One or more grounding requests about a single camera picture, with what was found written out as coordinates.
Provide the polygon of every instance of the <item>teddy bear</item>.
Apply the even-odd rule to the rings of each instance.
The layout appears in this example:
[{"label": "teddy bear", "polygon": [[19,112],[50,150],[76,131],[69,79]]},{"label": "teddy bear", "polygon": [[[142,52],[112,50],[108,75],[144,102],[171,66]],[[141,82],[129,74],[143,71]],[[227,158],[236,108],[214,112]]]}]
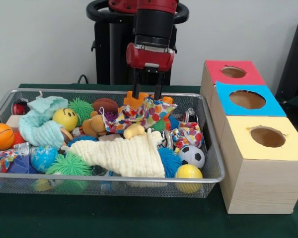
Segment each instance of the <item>teddy bear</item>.
[{"label": "teddy bear", "polygon": [[98,112],[92,112],[90,114],[91,119],[87,119],[83,122],[83,131],[86,135],[99,137],[107,133],[103,116]]}]

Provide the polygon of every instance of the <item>blue globe ball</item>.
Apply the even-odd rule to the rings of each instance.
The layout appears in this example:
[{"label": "blue globe ball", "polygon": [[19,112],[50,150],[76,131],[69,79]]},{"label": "blue globe ball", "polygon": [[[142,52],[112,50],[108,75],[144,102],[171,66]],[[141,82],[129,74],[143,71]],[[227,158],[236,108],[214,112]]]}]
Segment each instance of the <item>blue globe ball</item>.
[{"label": "blue globe ball", "polygon": [[50,145],[39,146],[34,150],[31,156],[31,165],[40,173],[46,170],[56,162],[57,149]]}]

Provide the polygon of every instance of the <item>red box lid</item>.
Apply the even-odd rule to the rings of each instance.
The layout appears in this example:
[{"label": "red box lid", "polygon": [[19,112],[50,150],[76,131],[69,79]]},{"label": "red box lid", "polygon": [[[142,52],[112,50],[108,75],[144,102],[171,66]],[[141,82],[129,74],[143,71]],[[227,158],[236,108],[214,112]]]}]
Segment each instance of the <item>red box lid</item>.
[{"label": "red box lid", "polygon": [[266,85],[252,61],[206,60],[205,64],[214,85],[216,82],[236,85]]}]

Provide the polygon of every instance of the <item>wire mesh basket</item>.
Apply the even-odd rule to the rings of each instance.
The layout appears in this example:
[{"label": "wire mesh basket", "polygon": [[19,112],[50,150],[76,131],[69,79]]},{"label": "wire mesh basket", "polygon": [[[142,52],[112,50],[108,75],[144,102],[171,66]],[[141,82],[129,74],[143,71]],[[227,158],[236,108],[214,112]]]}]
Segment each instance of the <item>wire mesh basket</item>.
[{"label": "wire mesh basket", "polygon": [[[111,98],[119,105],[123,105],[126,95],[126,92],[118,91],[15,89],[8,92],[0,102],[0,122],[7,122],[11,116],[11,107],[16,100],[25,98],[33,101],[39,96],[39,91],[43,93],[43,97],[59,96],[69,101],[79,97],[81,100],[92,103],[100,98]],[[198,94],[165,93],[163,96],[172,97],[174,103],[178,105],[173,112],[176,117],[182,116],[189,108],[193,108],[198,116],[199,126],[203,129],[205,141],[201,147],[205,153],[205,165],[201,169],[203,179],[0,173],[0,193],[207,197],[215,183],[220,182],[224,178],[225,173],[222,156],[205,99]],[[187,194],[181,192],[177,188],[178,186],[182,186],[184,189],[197,186],[199,189],[194,193]]]}]

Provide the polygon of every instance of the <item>green tablecloth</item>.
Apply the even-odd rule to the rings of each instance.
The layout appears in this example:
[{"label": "green tablecloth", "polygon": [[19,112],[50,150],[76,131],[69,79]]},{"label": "green tablecloth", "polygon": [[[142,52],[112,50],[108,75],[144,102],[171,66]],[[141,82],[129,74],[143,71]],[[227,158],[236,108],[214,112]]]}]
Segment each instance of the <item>green tablecloth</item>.
[{"label": "green tablecloth", "polygon": [[[21,87],[130,89],[104,85]],[[199,91],[199,87],[164,87],[164,92]],[[206,199],[0,194],[0,237],[9,236],[297,238],[298,203],[292,215],[228,215],[218,185]]]}]

